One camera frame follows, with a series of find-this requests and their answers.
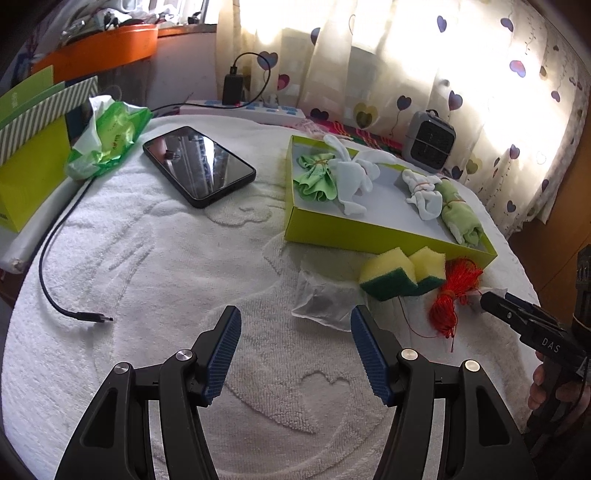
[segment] striped box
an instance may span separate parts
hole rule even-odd
[[[66,178],[70,143],[64,115],[96,95],[97,78],[33,106],[0,131],[0,226],[20,232]]]

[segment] red tassel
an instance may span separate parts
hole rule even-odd
[[[429,320],[446,338],[453,338],[457,326],[453,302],[458,299],[462,305],[467,303],[466,293],[478,288],[478,277],[482,275],[482,270],[468,258],[456,258],[446,262],[445,273],[447,280],[440,287],[435,303],[429,310]]]

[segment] curtain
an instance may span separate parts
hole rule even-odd
[[[435,109],[457,134],[443,173],[506,236],[547,219],[587,116],[588,72],[522,0],[222,0],[216,42],[220,93],[254,51],[265,95],[314,118],[402,143]],[[256,95],[268,67],[241,60]]]

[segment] white towel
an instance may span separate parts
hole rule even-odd
[[[190,207],[141,150],[146,140],[183,125],[252,164],[255,182],[205,210]],[[2,407],[8,439],[38,479],[53,478],[113,365],[129,361],[139,368],[166,360],[211,328],[227,304],[242,311],[242,337],[222,395],[199,409],[220,479],[373,476],[393,409],[373,395],[350,333],[290,313],[300,258],[326,256],[326,249],[282,238],[284,158],[292,134],[219,116],[149,124],[126,163],[90,188],[46,258],[46,283],[61,305],[103,312],[113,323],[91,325],[52,310],[34,263],[8,332]],[[499,252],[484,282],[537,301],[484,207],[473,194],[461,194]],[[339,266],[357,264],[360,255],[341,252]],[[416,302],[407,304],[410,321],[415,330],[428,331],[421,299]],[[449,341],[410,333],[396,303],[370,308],[403,346],[432,361],[481,362],[523,424],[537,361],[504,324],[462,310],[452,355]],[[157,478],[167,478],[156,415],[154,465]],[[440,409],[438,415],[435,425],[441,428]],[[437,459],[431,455],[429,461],[425,478],[435,478]]]

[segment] purple heart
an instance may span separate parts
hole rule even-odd
[[[453,112],[454,110],[459,109],[462,104],[464,103],[464,99],[461,95],[454,93],[452,90],[449,92],[449,98],[447,99],[447,104],[449,105],[449,111]]]
[[[276,52],[269,53],[264,50],[264,51],[260,52],[259,55],[261,57],[265,57],[267,59],[271,68],[273,68],[275,65],[277,65],[277,60],[279,60],[279,55]],[[268,70],[269,65],[267,65],[267,61],[263,60],[261,57],[257,57],[256,61],[258,62],[258,64],[261,66],[261,68],[263,70]]]
[[[515,145],[511,145],[511,148],[509,149],[509,158],[511,160],[516,160],[520,153],[521,150],[519,148],[517,148]]]
[[[317,108],[313,108],[312,111],[310,112],[310,116],[312,118],[316,118],[317,120],[323,120],[323,121],[327,121],[329,119],[329,113],[325,112],[325,111],[320,111]]]
[[[277,90],[283,90],[290,84],[290,76],[282,73],[277,79]]]
[[[398,97],[398,100],[396,100],[396,106],[398,107],[398,110],[402,112],[403,110],[406,110],[408,107],[410,107],[410,104],[412,102],[413,99],[411,99],[410,97],[405,97],[404,95],[401,95]]]
[[[521,78],[525,77],[525,66],[519,60],[511,60],[509,68]]]
[[[464,173],[464,171],[460,170],[460,167],[456,166],[456,167],[452,168],[452,178],[454,180],[459,180],[463,173]]]
[[[443,18],[441,15],[437,17],[437,26],[439,27],[439,31],[441,33],[447,30],[447,20]]]
[[[505,28],[508,28],[510,31],[513,31],[514,29],[513,22],[507,17],[501,18],[501,25],[503,25]]]
[[[314,45],[316,45],[316,42],[318,41],[318,35],[320,35],[320,27],[316,27],[314,30],[312,30],[312,32],[310,33],[310,40],[312,41],[312,43]]]

